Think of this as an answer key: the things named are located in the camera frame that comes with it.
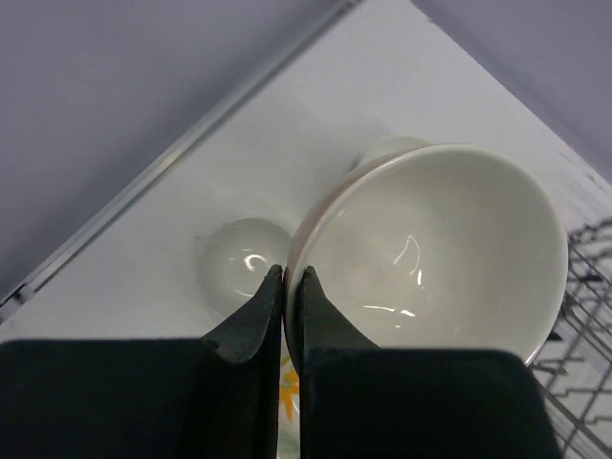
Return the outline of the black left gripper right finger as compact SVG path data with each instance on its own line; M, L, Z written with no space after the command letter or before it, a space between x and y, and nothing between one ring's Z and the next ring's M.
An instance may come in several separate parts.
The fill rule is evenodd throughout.
M382 349L326 297L297 290L304 458L558 458L537 382L498 350Z

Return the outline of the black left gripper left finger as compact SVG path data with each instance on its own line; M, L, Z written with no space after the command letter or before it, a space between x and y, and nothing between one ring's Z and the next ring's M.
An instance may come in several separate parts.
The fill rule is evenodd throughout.
M273 458L283 272L195 339L1 346L5 458Z

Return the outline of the orange green floral bowl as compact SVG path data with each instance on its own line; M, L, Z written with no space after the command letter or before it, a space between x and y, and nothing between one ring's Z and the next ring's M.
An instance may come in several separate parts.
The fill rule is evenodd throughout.
M284 353L280 361L277 458L300 457L299 433L299 380L291 357Z

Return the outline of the beige bowl with flower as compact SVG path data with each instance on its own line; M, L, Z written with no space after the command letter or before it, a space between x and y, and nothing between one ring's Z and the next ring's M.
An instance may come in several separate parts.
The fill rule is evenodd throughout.
M243 218L197 245L197 280L205 304L225 319L249 301L273 265L286 262L292 235L277 223Z

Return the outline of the beige bowl with plant drawing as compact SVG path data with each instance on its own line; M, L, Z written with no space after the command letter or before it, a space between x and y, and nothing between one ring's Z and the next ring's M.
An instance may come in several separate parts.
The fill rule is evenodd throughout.
M381 347L499 349L530 362L557 320L568 247L553 200L523 167L481 146L427 144L360 164L302 219L285 272L292 355L308 268Z

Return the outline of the light blue bowl rack end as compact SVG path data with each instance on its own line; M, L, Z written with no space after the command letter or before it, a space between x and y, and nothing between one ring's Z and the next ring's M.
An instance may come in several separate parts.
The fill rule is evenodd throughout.
M400 136L385 139L365 150L353 162L352 168L356 168L362 164L368 163L369 161L375 160L384 155L401 154L426 146L429 146L428 142L414 137Z

